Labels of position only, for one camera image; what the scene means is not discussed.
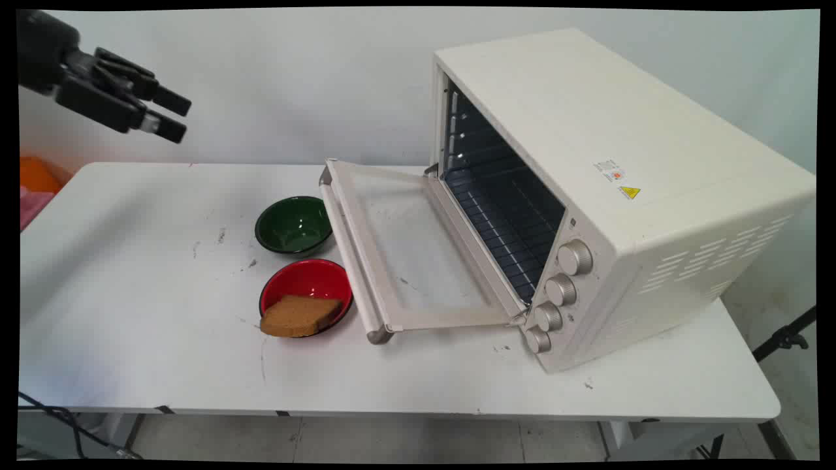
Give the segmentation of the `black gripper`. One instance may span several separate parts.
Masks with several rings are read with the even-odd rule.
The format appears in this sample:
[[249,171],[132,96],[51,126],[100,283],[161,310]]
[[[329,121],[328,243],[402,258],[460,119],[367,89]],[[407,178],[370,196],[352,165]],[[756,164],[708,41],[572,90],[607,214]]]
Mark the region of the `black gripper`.
[[148,107],[186,117],[192,102],[162,86],[154,72],[104,48],[84,54],[84,72],[67,71],[80,50],[75,27],[42,10],[18,10],[18,84],[36,93],[55,92],[55,101],[111,130],[138,130],[182,142],[187,127]]

